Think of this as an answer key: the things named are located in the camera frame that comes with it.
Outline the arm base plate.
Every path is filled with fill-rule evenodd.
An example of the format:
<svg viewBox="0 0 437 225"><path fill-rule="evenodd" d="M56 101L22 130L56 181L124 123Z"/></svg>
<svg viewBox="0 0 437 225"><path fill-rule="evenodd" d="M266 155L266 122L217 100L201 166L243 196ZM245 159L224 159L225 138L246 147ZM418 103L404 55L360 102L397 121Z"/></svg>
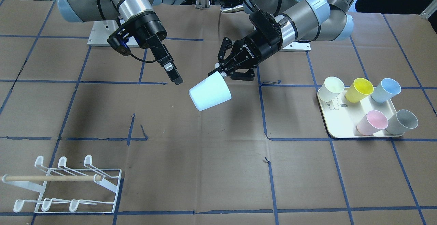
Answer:
<svg viewBox="0 0 437 225"><path fill-rule="evenodd" d="M107 42L109 35L118 28L115 20L95 21L89 35L89 46L111 47Z"/></svg>
<svg viewBox="0 0 437 225"><path fill-rule="evenodd" d="M309 52L312 48L309 42L283 42L282 48L279 51L288 52Z"/></svg>

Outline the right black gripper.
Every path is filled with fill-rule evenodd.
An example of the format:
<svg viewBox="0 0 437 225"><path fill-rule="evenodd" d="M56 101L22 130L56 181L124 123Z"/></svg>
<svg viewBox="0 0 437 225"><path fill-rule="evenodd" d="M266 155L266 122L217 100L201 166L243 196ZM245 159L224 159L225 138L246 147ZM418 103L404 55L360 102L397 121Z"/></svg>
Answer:
<svg viewBox="0 0 437 225"><path fill-rule="evenodd" d="M166 71L170 80L179 85L184 82L180 76L173 59L162 43L167 37L167 31L162 25L155 12L142 12L132 19L132 33L140 48L150 48L154 55L154 60L144 60L138 58L144 63L158 62Z"/></svg>

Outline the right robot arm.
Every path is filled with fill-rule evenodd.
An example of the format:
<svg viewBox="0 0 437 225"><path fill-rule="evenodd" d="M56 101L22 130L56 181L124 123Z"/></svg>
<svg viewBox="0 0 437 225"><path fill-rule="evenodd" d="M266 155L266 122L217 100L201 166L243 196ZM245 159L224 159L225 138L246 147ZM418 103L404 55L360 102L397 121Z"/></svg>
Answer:
<svg viewBox="0 0 437 225"><path fill-rule="evenodd" d="M119 54L131 56L127 43L133 37L142 49L150 49L154 61L163 67L176 85L183 82L174 59L163 44L167 31L155 13L153 0L56 0L63 18L69 22L123 20L109 35L108 44Z"/></svg>

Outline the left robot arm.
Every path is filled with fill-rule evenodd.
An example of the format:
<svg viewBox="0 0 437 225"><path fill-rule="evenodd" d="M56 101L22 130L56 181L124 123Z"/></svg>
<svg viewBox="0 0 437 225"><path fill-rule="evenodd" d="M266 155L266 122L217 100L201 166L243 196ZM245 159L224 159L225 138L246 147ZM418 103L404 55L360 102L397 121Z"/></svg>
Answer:
<svg viewBox="0 0 437 225"><path fill-rule="evenodd" d="M209 73L253 81L258 65L293 42L348 38L354 28L347 14L351 0L243 0L254 30L244 38L223 39Z"/></svg>

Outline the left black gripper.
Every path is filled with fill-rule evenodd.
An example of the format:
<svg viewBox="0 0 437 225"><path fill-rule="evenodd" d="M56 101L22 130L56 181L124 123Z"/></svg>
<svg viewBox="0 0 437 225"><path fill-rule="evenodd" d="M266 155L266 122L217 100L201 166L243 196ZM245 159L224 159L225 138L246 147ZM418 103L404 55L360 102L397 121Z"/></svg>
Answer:
<svg viewBox="0 0 437 225"><path fill-rule="evenodd" d="M255 30L240 40L233 41L224 37L217 54L216 71L229 75L232 80L253 81L254 70L259 63L279 51L282 46L281 34L270 32L264 35Z"/></svg>

